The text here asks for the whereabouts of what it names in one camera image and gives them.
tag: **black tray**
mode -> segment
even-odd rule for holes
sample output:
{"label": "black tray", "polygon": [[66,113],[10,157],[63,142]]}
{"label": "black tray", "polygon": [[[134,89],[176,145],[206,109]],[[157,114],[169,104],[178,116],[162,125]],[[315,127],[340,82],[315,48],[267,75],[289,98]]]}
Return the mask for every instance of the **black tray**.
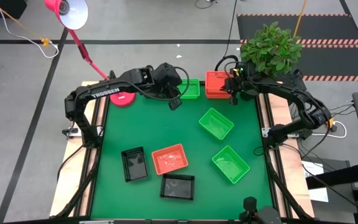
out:
{"label": "black tray", "polygon": [[121,157],[126,182],[147,177],[143,147],[123,151]]}
{"label": "black tray", "polygon": [[160,197],[193,200],[195,179],[191,175],[164,174]]}

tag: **gray floor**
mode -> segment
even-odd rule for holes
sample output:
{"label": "gray floor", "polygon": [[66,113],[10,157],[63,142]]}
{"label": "gray floor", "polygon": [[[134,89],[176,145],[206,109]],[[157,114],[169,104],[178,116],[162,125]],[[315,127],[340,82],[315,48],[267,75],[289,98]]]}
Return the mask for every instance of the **gray floor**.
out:
{"label": "gray floor", "polygon": [[[44,7],[42,0],[28,0],[21,22],[51,39],[59,39],[62,26]],[[358,2],[347,1],[358,26]],[[200,10],[193,0],[117,0],[88,1],[89,19],[78,31],[82,39],[226,39],[234,1],[219,1]],[[247,0],[238,2],[238,13],[298,13],[298,0]],[[309,1],[305,13],[343,13],[339,0]],[[20,27],[9,22],[16,34]],[[237,22],[232,39],[238,39]],[[0,20],[0,39],[13,39]],[[237,45],[230,45],[229,54],[238,54]],[[225,45],[88,45],[87,49],[101,70],[114,69],[120,74],[130,68],[162,62],[185,68],[191,77],[203,78],[223,56]],[[33,45],[0,45],[0,204],[11,178],[32,115],[37,104],[51,60],[42,57]],[[34,133],[29,154],[9,207],[6,222],[47,218],[56,187],[56,173],[65,150],[60,134],[69,122],[65,118],[63,99],[84,80],[99,76],[82,61],[74,45],[65,45],[50,91]],[[351,100],[358,91],[357,82],[308,82],[312,94],[330,108]],[[350,160],[358,164],[358,124],[355,114],[338,116],[348,130],[345,139],[327,139],[315,153],[329,159]],[[311,147],[319,137],[305,142]],[[316,214],[326,220],[353,222],[351,214],[338,215],[327,211]]]}

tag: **green plastic basket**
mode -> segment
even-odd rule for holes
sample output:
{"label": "green plastic basket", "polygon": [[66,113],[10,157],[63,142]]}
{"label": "green plastic basket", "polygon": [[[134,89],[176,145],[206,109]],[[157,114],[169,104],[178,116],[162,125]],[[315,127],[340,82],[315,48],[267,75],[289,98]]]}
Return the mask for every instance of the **green plastic basket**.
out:
{"label": "green plastic basket", "polygon": [[223,140],[234,127],[233,122],[229,121],[214,108],[210,108],[198,122],[219,140]]}
{"label": "green plastic basket", "polygon": [[[189,79],[189,89],[187,89],[186,93],[181,96],[181,99],[197,99],[200,96],[200,80],[198,78]],[[178,89],[180,92],[183,92],[186,89],[187,79],[181,80],[181,85],[178,85]]]}
{"label": "green plastic basket", "polygon": [[212,161],[233,184],[250,170],[246,162],[230,146],[224,147],[212,158]]}

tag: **green leaves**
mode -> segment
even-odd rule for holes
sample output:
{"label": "green leaves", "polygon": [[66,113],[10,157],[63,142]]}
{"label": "green leaves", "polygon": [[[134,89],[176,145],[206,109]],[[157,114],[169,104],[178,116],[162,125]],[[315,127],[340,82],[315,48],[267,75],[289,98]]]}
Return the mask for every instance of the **green leaves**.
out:
{"label": "green leaves", "polygon": [[301,44],[292,37],[291,30],[281,30],[278,22],[264,25],[253,39],[241,46],[240,57],[253,63],[256,70],[264,75],[276,77],[290,72],[301,57]]}

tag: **green mat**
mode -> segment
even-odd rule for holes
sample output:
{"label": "green mat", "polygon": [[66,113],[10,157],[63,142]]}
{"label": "green mat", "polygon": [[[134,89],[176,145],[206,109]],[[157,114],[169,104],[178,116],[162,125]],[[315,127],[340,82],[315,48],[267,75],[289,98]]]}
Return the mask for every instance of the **green mat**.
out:
{"label": "green mat", "polygon": [[[242,201],[253,196],[258,208],[272,206],[269,181],[263,157],[253,150],[262,145],[254,101],[237,106],[228,100],[209,100],[204,95],[183,100],[175,111],[167,102],[137,95],[128,108],[110,103],[101,162],[91,212],[92,218],[128,219],[238,219]],[[214,108],[234,123],[221,141],[200,126],[198,120]],[[160,198],[161,175],[155,172],[151,153],[174,144],[183,144],[189,166],[172,172],[194,175],[194,201]],[[213,163],[212,157],[230,145],[250,166],[236,184]],[[149,176],[125,182],[121,151],[144,147]]]}

